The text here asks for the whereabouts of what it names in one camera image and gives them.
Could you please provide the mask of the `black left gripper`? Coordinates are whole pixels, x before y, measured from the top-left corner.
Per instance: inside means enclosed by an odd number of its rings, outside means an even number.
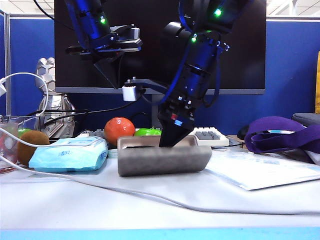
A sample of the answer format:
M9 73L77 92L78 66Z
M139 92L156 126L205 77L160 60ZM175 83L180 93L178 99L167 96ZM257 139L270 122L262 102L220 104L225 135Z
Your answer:
M142 44L139 33L108 33L98 38L84 34L79 37L78 45L67 47L65 53L71 56L97 55L98 58L103 58L93 65L114 89L118 89L123 53L138 52Z

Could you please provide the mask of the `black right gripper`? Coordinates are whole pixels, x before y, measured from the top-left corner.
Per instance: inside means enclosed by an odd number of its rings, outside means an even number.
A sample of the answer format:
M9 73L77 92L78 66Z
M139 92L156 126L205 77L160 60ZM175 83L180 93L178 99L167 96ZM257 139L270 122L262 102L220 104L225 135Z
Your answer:
M159 106L162 124L160 147L173 147L193 131L198 101L185 94L173 93Z

